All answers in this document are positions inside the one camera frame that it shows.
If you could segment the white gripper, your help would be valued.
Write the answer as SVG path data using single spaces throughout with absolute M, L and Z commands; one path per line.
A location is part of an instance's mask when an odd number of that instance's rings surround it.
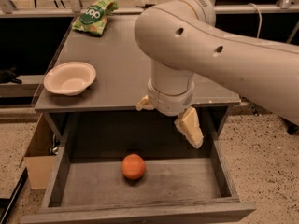
M 196 149 L 203 145 L 204 136 L 199 124 L 199 118 L 196 109 L 192 105 L 194 91 L 194 82 L 184 93 L 178 95 L 163 94 L 148 82 L 148 96 L 144 96 L 136 105 L 136 110 L 157 109 L 160 113 L 173 117 L 175 126 L 187 141 Z

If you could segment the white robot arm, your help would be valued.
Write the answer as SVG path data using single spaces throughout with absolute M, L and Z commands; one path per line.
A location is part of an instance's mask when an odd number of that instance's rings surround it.
M 199 148 L 204 136 L 192 108 L 198 74 L 298 125 L 299 48 L 229 34 L 215 21 L 209 0 L 173 0 L 138 16 L 135 41 L 151 58 L 151 79 L 136 108 L 175 116 L 177 129 Z

